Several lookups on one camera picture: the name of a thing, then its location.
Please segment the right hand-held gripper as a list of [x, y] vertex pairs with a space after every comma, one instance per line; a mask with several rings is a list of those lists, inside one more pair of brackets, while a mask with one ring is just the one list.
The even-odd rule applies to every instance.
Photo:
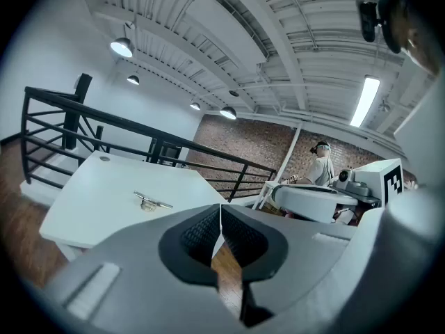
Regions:
[[336, 213], [355, 214], [358, 206], [384, 207], [403, 192], [400, 159], [386, 159], [342, 170], [326, 186], [284, 184], [273, 189], [273, 201], [283, 209], [319, 223], [332, 223]]

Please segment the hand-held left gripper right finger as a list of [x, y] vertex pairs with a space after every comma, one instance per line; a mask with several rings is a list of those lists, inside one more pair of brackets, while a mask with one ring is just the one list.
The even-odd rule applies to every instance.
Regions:
[[241, 268], [240, 320], [257, 324], [284, 312], [337, 262], [357, 229], [221, 207], [222, 235]]

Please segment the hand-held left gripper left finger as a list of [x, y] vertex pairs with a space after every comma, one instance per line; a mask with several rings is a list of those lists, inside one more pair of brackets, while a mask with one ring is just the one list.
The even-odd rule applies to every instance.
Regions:
[[66, 333], [240, 333], [211, 268], [220, 206], [131, 225], [57, 273], [49, 315]]

